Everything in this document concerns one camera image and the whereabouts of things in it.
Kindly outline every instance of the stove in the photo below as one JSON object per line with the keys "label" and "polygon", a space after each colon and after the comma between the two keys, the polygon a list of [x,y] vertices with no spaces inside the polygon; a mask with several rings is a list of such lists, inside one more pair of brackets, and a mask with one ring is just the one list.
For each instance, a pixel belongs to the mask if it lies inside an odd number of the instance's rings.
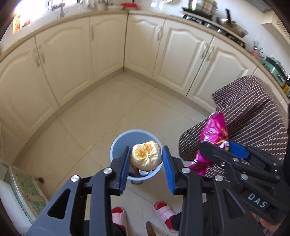
{"label": "stove", "polygon": [[233,40],[235,43],[239,44],[242,48],[246,48],[247,42],[243,40],[240,36],[236,35],[234,32],[230,31],[229,29],[219,25],[218,23],[211,20],[210,17],[204,17],[197,15],[197,12],[191,11],[190,9],[183,8],[183,19],[194,21],[200,25],[204,25],[207,28],[210,28],[225,37]]}

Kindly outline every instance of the green appliance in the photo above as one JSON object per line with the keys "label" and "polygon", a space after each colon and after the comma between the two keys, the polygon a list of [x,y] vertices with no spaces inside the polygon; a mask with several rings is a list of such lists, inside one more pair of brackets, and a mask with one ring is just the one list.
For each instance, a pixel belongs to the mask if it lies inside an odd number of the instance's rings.
{"label": "green appliance", "polygon": [[267,70],[283,88],[287,80],[287,76],[285,75],[285,70],[281,65],[281,62],[276,60],[274,57],[267,57],[263,63],[263,66],[267,68]]}

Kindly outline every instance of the pink plastic bag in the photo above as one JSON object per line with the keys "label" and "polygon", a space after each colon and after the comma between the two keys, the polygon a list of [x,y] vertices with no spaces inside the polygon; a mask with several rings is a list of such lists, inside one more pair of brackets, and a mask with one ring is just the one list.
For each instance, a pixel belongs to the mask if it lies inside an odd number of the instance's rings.
{"label": "pink plastic bag", "polygon": [[[201,132],[200,141],[210,142],[228,151],[229,150],[228,140],[229,137],[226,128],[226,123],[224,121],[224,115],[222,113],[212,115]],[[199,175],[205,175],[206,168],[208,166],[212,167],[213,163],[205,159],[198,150],[196,152],[196,159],[188,167],[194,170]]]}

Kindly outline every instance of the pink slipper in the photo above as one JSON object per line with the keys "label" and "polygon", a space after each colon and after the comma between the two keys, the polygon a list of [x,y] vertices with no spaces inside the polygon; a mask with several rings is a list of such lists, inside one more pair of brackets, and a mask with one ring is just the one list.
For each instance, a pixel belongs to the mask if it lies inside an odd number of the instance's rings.
{"label": "pink slipper", "polygon": [[167,227],[167,225],[165,224],[165,222],[174,214],[174,212],[171,210],[171,208],[166,205],[164,207],[161,207],[159,210],[156,210],[155,209],[155,205],[158,204],[160,202],[155,202],[153,204],[153,211],[155,212],[156,216],[162,221],[162,223],[164,223],[165,227],[170,231],[170,232],[177,232],[176,230],[172,230],[172,229],[169,229]]}
{"label": "pink slipper", "polygon": [[113,223],[123,226],[125,228],[125,230],[126,230],[126,236],[128,236],[126,211],[122,207],[118,207],[118,208],[121,208],[123,212],[121,212],[121,213],[119,213],[119,212],[112,213]]}

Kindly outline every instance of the blue trash bin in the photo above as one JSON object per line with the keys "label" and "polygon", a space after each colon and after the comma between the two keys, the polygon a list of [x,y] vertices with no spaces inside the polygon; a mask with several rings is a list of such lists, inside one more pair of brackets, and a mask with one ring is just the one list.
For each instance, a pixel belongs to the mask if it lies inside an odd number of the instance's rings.
{"label": "blue trash bin", "polygon": [[[132,129],[128,130],[122,134],[120,134],[113,142],[110,150],[110,160],[113,161],[114,158],[119,158],[123,155],[126,146],[132,148],[135,144],[145,143],[148,141],[154,141],[159,144],[162,149],[161,142],[151,133],[140,130],[140,129]],[[150,171],[150,173],[143,177],[132,177],[128,176],[128,179],[131,181],[140,181],[149,179],[157,174],[157,172],[161,169],[163,162],[156,167],[154,171]]]}

